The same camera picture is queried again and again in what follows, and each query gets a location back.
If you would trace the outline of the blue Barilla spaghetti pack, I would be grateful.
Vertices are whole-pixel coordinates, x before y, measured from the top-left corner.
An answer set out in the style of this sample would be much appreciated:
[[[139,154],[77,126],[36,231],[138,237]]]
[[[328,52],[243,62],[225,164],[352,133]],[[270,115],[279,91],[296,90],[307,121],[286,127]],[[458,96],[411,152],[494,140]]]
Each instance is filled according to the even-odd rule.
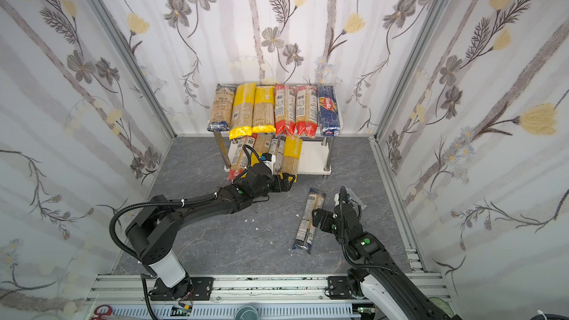
[[[341,122],[334,86],[321,84],[318,90],[319,125],[322,136],[339,136]]]

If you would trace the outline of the red banded spaghetti pack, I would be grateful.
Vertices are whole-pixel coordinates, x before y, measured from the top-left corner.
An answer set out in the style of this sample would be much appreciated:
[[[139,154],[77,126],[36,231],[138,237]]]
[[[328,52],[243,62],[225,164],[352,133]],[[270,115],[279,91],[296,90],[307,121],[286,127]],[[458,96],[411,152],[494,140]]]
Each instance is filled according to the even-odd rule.
[[[237,142],[236,151],[232,159],[232,164],[228,174],[228,180],[233,181],[241,172],[247,167],[247,156],[243,151],[243,146],[248,145],[253,147],[256,141],[256,134],[252,136],[244,136]]]

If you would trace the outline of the clear blue-end spaghetti pack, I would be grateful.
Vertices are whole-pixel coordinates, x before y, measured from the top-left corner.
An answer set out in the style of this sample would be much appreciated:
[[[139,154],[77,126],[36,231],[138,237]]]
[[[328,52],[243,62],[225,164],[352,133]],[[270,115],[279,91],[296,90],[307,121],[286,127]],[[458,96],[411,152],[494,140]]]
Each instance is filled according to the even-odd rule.
[[[284,149],[286,144],[286,136],[280,135],[276,136],[271,140],[271,145],[269,147],[269,153],[274,157],[272,171],[273,174],[280,172],[282,168],[282,158],[284,155]]]

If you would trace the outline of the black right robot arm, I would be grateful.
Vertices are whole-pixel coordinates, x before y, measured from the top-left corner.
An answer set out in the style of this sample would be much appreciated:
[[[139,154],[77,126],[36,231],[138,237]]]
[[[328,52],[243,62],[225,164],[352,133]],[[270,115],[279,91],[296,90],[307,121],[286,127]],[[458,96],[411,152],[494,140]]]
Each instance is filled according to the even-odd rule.
[[[449,316],[406,276],[384,244],[364,230],[361,207],[342,186],[332,212],[316,209],[313,224],[332,234],[342,249],[352,296],[376,305],[388,319],[459,319]]]

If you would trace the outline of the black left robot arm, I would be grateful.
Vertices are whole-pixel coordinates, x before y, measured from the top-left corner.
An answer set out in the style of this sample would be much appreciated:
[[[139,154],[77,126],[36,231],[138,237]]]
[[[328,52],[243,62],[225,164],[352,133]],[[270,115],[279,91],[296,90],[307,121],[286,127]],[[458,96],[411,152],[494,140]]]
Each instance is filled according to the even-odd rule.
[[[213,280],[192,278],[173,252],[178,232],[192,223],[214,216],[238,213],[252,204],[268,201],[271,193],[288,192],[296,176],[273,174],[264,163],[245,169],[229,185],[192,199],[167,199],[163,195],[117,211],[109,234],[117,247],[135,258],[147,271],[143,287],[148,301],[207,300]]]

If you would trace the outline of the clear spaghetti pack barcode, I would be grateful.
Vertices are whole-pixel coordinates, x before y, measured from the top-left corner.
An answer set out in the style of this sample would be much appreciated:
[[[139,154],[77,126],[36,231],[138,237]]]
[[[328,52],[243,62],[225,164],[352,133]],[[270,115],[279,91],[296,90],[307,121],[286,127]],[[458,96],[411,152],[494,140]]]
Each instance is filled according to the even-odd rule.
[[[293,241],[292,250],[303,250],[311,254],[316,228],[313,224],[312,212],[320,209],[325,201],[326,194],[318,188],[311,188],[305,203],[299,228]]]

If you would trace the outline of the yellow-banded whole wheat pack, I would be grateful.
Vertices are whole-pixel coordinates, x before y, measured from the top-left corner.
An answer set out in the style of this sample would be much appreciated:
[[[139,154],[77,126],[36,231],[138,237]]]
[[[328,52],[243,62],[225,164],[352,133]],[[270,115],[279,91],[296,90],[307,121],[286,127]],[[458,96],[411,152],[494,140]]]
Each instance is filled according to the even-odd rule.
[[[252,135],[256,83],[240,84],[236,89],[231,119],[230,139]]]

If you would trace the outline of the dark blue clear spaghetti pack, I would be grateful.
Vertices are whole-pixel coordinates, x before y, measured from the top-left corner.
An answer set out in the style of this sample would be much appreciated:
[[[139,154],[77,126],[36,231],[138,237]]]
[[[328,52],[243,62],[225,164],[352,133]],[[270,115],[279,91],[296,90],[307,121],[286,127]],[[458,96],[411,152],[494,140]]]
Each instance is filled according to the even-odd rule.
[[[231,129],[236,87],[217,84],[207,130],[223,132]]]

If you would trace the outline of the yellow whole wheat spaghetti pack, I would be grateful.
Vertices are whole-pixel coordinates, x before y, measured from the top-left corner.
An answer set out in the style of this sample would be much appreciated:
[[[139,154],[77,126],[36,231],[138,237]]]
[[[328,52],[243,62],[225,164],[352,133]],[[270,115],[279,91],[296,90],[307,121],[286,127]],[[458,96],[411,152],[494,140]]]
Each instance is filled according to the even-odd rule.
[[[254,133],[253,138],[255,142],[253,144],[253,149],[259,155],[259,157],[263,157],[265,153],[269,152],[271,142],[274,138],[274,134],[272,133]]]

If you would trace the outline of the red spaghetti pack with label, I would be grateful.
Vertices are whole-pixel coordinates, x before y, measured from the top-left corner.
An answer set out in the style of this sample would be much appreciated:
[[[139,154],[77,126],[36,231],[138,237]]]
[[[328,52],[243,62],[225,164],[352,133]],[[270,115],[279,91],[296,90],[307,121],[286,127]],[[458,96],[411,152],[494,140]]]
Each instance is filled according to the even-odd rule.
[[[293,136],[296,127],[296,88],[286,84],[277,84],[275,91],[276,134]]]

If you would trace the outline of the yellow bottom spaghetti pack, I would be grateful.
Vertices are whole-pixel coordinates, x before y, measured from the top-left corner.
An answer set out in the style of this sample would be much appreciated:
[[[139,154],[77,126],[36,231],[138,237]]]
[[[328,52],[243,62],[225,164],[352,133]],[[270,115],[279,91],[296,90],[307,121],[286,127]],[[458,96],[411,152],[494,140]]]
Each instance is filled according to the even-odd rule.
[[[297,177],[299,170],[299,160],[302,152],[302,139],[294,136],[287,136],[284,142],[284,150],[281,165],[281,174]]]

